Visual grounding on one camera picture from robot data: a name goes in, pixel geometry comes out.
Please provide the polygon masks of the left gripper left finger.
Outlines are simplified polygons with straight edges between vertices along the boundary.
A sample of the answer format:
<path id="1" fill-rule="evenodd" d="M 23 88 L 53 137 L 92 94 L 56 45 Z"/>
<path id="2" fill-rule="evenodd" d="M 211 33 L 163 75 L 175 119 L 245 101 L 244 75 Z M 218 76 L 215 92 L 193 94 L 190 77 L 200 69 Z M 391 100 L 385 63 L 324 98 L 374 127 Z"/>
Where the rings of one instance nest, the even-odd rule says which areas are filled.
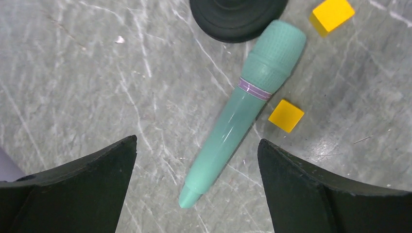
<path id="1" fill-rule="evenodd" d="M 52 169 L 0 183 L 3 233 L 113 233 L 137 157 L 127 136 Z"/>

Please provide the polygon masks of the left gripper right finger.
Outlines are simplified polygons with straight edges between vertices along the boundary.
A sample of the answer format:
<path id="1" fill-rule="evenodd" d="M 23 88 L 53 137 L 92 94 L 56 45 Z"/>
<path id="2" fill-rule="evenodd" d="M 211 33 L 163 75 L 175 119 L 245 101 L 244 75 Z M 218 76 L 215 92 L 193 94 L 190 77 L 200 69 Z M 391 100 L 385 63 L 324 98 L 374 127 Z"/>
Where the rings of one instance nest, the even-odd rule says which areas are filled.
<path id="1" fill-rule="evenodd" d="M 277 233 L 409 233 L 412 194 L 327 171 L 262 139 L 258 165 Z"/>

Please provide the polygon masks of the teal microphone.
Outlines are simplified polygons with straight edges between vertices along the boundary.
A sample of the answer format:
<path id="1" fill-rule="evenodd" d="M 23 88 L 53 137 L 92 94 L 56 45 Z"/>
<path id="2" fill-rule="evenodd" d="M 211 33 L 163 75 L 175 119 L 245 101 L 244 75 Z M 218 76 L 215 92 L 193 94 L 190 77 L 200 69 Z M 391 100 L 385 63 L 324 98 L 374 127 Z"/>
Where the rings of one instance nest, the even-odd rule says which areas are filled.
<path id="1" fill-rule="evenodd" d="M 185 178 L 181 208 L 192 207 L 217 180 L 266 102 L 290 77 L 306 43 L 299 28 L 274 20 L 244 62 L 240 79 Z"/>

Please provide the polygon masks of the round-base mic stand front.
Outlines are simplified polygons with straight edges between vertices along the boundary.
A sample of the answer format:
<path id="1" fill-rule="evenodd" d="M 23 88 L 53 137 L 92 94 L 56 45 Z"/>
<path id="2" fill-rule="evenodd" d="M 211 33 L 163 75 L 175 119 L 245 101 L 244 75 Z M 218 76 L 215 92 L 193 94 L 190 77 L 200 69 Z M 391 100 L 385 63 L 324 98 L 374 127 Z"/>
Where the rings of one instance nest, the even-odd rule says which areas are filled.
<path id="1" fill-rule="evenodd" d="M 279 19 L 287 0 L 190 0 L 198 26 L 211 38 L 242 43 L 258 37 Z"/>

